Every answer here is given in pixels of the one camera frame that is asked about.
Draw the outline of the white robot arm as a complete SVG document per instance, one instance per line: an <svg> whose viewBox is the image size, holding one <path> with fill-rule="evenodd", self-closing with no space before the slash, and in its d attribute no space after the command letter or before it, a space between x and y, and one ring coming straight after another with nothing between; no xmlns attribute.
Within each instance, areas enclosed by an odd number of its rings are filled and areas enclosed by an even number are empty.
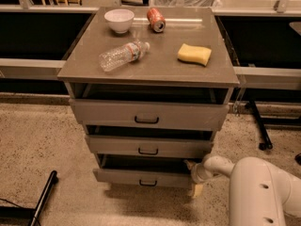
<svg viewBox="0 0 301 226"><path fill-rule="evenodd" d="M230 226L286 226L285 218L301 218L301 179L257 157L233 163L206 155L200 163L185 162L192 178L192 195L205 181L224 175L230 179Z"/></svg>

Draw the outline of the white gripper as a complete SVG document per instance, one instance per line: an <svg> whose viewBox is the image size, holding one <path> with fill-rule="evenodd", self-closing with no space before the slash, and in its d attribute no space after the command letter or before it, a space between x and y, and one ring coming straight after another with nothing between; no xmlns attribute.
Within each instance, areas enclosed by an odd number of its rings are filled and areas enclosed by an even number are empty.
<svg viewBox="0 0 301 226"><path fill-rule="evenodd" d="M192 160L184 160L186 167L191 171L192 180L195 184L191 185L191 190L188 195L195 199L201 195L203 190L203 184L206 180L214 177L213 168L207 163L196 163Z"/></svg>

